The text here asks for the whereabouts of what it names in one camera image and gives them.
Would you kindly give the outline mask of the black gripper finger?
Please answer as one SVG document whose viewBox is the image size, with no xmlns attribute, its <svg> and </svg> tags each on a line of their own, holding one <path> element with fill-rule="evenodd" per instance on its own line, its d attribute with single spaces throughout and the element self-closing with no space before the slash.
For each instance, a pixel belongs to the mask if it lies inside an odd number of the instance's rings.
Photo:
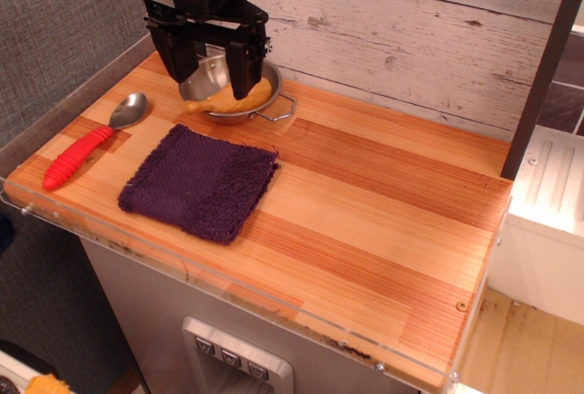
<svg viewBox="0 0 584 394">
<path fill-rule="evenodd" d="M 150 25 L 152 41 L 168 74 L 183 83 L 198 67 L 195 30 L 191 25 Z"/>
<path fill-rule="evenodd" d="M 245 98 L 262 77 L 265 44 L 231 42 L 226 47 L 230 83 L 237 100 Z"/>
</svg>

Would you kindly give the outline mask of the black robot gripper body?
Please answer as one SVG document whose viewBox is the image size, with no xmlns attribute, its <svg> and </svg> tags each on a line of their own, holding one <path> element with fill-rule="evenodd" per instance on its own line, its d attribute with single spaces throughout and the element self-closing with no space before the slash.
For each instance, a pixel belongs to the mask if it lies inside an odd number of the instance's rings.
<svg viewBox="0 0 584 394">
<path fill-rule="evenodd" d="M 268 14 L 247 0 L 141 0 L 147 27 L 191 25 L 197 43 L 227 47 L 231 42 L 265 44 Z"/>
</svg>

